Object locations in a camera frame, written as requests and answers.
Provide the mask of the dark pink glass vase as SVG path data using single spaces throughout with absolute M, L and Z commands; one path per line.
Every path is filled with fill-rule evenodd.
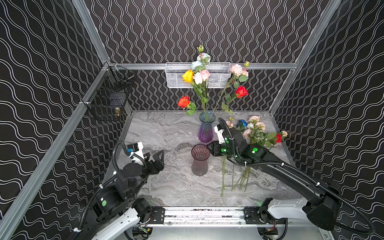
M 210 150 L 204 144 L 195 145 L 192 148 L 193 158 L 192 172 L 196 176 L 204 176 L 208 172 L 208 161 L 211 156 Z

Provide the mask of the blue purple glass vase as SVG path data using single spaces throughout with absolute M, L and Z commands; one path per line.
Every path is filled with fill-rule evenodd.
M 198 139 L 202 143 L 210 143 L 213 140 L 213 123 L 216 120 L 216 116 L 211 111 L 201 113 L 199 115 L 201 126 L 198 133 Z

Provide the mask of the orange red rose stem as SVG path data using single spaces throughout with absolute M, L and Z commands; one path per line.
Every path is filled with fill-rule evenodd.
M 204 102 L 204 97 L 203 96 L 199 96 L 199 100 L 201 101 L 203 113 L 205 115 L 207 115 L 208 111 L 206 109 L 206 105 L 205 105 L 205 102 Z M 178 106 L 180 108 L 182 108 L 183 110 L 187 110 L 186 111 L 186 115 L 187 116 L 193 116 L 193 115 L 195 115 L 197 113 L 198 107 L 197 107 L 196 103 L 191 101 L 191 98 L 188 95 L 185 95 L 185 96 L 183 96 L 182 98 L 179 99 Z

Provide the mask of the large red rose stem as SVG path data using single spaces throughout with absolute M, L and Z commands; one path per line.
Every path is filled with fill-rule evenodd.
M 231 104 L 235 101 L 247 96 L 248 90 L 244 86 L 239 86 L 233 93 L 229 94 L 225 90 L 222 91 L 221 96 L 221 103 L 220 107 L 221 110 L 229 115 L 233 115 L 234 111 L 231 109 Z

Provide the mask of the cream white rose stem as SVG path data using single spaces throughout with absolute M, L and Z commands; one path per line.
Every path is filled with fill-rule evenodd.
M 202 96 L 203 90 L 202 90 L 202 77 L 201 73 L 197 72 L 194 74 L 194 90 L 198 96 Z

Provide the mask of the pink rosebud stem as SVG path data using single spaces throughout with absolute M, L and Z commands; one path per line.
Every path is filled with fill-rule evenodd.
M 210 77 L 210 73 L 208 70 L 203 70 L 200 71 L 201 77 L 202 77 L 202 103 L 203 103 L 203 109 L 204 109 L 204 114 L 205 117 L 208 115 L 208 108 L 207 108 L 207 103 L 209 101 L 209 95 L 208 95 L 208 81 Z

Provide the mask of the pink peony spray stem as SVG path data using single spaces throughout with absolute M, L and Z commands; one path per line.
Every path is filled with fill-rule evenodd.
M 244 66 L 241 66 L 239 64 L 231 65 L 229 70 L 231 73 L 231 77 L 227 80 L 225 83 L 224 88 L 220 91 L 219 94 L 219 100 L 215 104 L 212 113 L 214 113 L 216 110 L 221 109 L 220 103 L 221 103 L 221 96 L 222 91 L 226 91 L 227 93 L 231 94 L 233 93 L 239 86 L 242 86 L 241 83 L 245 83 L 249 79 L 249 71 L 247 67 L 250 65 L 249 62 L 245 62 Z

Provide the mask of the yellow rose stem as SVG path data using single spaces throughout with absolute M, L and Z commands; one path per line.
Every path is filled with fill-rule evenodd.
M 194 90 L 194 79 L 193 79 L 194 74 L 195 74 L 195 72 L 193 72 L 192 70 L 188 70 L 182 76 L 184 82 L 190 84 L 193 87 L 193 90 Z

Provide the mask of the white flower stem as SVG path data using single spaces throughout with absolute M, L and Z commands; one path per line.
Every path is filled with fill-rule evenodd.
M 203 71 L 203 70 L 208 70 L 207 67 L 211 61 L 210 55 L 208 55 L 207 53 L 204 52 L 204 47 L 202 45 L 197 47 L 197 50 L 199 53 L 197 60 L 194 61 L 193 63 L 191 63 L 191 70 L 195 73 Z

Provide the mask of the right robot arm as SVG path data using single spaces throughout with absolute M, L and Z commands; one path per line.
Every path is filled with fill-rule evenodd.
M 267 148 L 258 144 L 249 145 L 241 134 L 234 134 L 233 137 L 224 135 L 208 144 L 207 148 L 213 156 L 224 156 L 239 166 L 259 169 L 301 195 L 300 199 L 291 202 L 267 198 L 256 213 L 249 215 L 249 219 L 268 224 L 285 218 L 304 219 L 327 231 L 336 226 L 341 200 L 331 195 L 331 192 L 337 192 L 335 186 L 306 177 Z

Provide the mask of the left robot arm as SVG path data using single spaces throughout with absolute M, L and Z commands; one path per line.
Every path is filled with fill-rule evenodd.
M 164 151 L 151 156 L 129 153 L 129 161 L 107 180 L 87 203 L 69 240 L 114 239 L 135 225 L 152 221 L 153 207 L 139 196 L 151 175 L 165 167 Z

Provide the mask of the blue flower stem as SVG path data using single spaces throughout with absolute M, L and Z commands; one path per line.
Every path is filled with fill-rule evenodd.
M 248 123 L 245 120 L 239 120 L 237 123 L 237 130 L 244 132 L 248 128 Z

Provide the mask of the pink spray with red bud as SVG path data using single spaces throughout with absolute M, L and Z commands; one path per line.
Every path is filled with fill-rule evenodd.
M 259 116 L 251 116 L 248 121 L 248 128 L 241 132 L 248 144 L 258 144 L 267 149 L 272 149 L 277 144 L 280 144 L 288 135 L 286 131 L 268 132 L 266 124 L 261 122 Z M 247 190 L 248 180 L 251 173 L 251 167 L 246 167 L 241 177 L 235 183 L 239 190 Z

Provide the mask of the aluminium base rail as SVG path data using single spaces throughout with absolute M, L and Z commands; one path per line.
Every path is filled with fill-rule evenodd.
M 309 220 L 284 217 L 262 222 L 257 208 L 241 207 L 152 207 L 145 217 L 139 217 L 134 209 L 107 221 L 107 226 L 117 224 L 125 228 L 147 227 L 314 227 Z

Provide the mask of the white mesh wall basket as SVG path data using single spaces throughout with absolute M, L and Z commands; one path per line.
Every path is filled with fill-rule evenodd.
M 209 89 L 223 89 L 231 77 L 230 63 L 210 63 L 202 70 L 191 68 L 191 63 L 166 63 L 167 86 L 173 89 L 192 88 L 192 83 L 204 84 Z

